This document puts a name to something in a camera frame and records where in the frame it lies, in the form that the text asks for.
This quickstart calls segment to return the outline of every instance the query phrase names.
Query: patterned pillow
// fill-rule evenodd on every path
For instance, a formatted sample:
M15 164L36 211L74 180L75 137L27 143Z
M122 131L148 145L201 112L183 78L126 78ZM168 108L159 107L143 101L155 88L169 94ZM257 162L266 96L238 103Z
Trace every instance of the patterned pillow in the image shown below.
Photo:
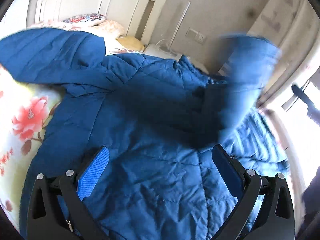
M123 26L112 20L106 20L103 23L100 23L98 26L94 26L92 28L97 31L103 31L114 39L118 39L121 35L125 35Z
M65 31L80 31L81 27L74 26L71 23L65 23L65 22L54 22L52 20L49 20L47 22L39 22L31 25L27 29L36 29L36 28L57 28Z
M98 25L106 20L106 17L99 13L79 14L68 19L63 20L65 23L79 27L92 27Z

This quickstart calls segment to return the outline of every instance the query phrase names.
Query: metal screw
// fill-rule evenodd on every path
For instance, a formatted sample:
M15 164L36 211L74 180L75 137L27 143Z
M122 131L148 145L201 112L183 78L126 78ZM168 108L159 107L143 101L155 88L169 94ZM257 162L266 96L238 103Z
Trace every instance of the metal screw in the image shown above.
M37 175L37 179L43 179L43 177L44 177L43 173L39 173L39 174Z
M256 175L256 172L254 170L252 170L252 169L248 169L247 170L247 174L250 175L250 176L254 176L254 175Z
M68 170L68 171L66 172L66 175L67 175L68 177L70 177L70 176L72 176L74 173L75 173L75 172L74 172L73 170Z
M278 177L279 177L279 179L284 179L285 178L285 176L282 173L278 173Z

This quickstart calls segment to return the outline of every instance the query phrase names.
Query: blue puffer jacket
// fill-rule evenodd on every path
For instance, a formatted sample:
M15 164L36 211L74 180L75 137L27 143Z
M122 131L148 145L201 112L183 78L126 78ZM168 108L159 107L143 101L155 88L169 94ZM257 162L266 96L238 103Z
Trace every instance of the blue puffer jacket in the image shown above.
M28 170L22 235L36 175L76 170L101 145L110 161L84 203L111 239L210 239L237 202L212 162L216 142L261 175L287 173L284 152L249 110L278 50L257 38L235 41L229 86L186 57L105 57L103 39L85 32L37 29L0 41L0 63L16 80L66 90Z

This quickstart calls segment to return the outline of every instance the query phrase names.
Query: bedpost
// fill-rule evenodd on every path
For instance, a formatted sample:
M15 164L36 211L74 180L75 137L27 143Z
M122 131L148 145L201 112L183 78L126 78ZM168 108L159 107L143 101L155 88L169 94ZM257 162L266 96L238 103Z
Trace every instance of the bedpost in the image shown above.
M37 1L37 7L36 7L36 15L35 15L35 22L34 23L39 23L40 22L40 13L41 13L41 5L42 5L43 0L38 0Z
M159 19L159 16L161 14L162 8L167 0L155 0L155 3L153 5L153 8L151 10L149 19L147 21L146 27L144 29L141 42L144 45L148 45L151 39L151 35L153 33L153 30L156 27L156 23Z

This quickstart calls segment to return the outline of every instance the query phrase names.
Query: floral bedsheet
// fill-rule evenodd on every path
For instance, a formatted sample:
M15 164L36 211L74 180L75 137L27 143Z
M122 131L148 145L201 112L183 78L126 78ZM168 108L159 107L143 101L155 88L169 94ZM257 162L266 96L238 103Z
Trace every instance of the floral bedsheet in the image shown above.
M18 231L24 180L62 95L15 82L0 65L0 205Z

